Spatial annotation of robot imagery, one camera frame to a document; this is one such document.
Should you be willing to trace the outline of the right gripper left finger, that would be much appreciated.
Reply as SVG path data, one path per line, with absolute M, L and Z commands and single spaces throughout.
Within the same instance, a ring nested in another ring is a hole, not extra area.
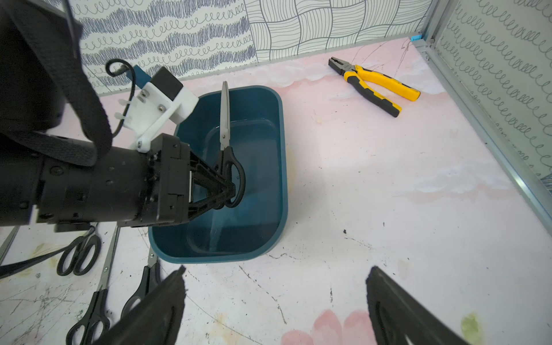
M 185 309 L 184 266 L 169 274 L 96 344 L 174 344 Z

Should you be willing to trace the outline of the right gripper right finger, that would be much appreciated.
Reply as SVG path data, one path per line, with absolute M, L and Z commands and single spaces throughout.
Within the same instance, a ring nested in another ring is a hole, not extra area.
M 465 344 L 379 267 L 366 279 L 367 304 L 378 344 Z

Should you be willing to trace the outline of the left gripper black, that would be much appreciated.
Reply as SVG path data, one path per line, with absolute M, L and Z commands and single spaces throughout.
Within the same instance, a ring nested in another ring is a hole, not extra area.
M 194 201 L 189 187 L 196 185 L 212 195 Z M 230 180 L 167 134 L 147 153 L 113 147 L 91 167 L 47 158 L 38 192 L 38 223 L 115 221 L 123 227 L 185 224 L 236 196 Z

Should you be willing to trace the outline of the slim black scissors with hook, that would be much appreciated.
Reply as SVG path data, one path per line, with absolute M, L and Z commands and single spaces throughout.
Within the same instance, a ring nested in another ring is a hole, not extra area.
M 151 247 L 148 253 L 147 265 L 144 266 L 139 287 L 125 303 L 121 317 L 125 317 L 135 306 L 160 284 L 160 263 L 158 256 Z

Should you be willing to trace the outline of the small black scissors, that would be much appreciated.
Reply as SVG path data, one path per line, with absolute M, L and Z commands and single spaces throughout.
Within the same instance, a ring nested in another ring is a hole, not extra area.
M 90 224 L 89 230 L 73 240 L 60 260 L 56 272 L 59 276 L 74 274 L 82 276 L 88 273 L 96 263 L 101 251 L 101 239 L 96 234 L 99 223 Z

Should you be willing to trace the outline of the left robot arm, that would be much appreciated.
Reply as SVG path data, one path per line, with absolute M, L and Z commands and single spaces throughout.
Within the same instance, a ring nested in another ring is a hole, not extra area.
M 131 81 L 119 125 L 135 134 L 130 147 L 115 147 L 116 132 L 83 72 L 82 34 L 69 6 L 1 3 L 1 225 L 171 226 L 236 207 L 245 185 L 231 176 L 238 163 L 229 107 L 220 113 L 219 159 L 209 165 L 161 132 L 189 117 L 197 97 L 166 68 L 148 78 L 113 58 L 107 74 Z

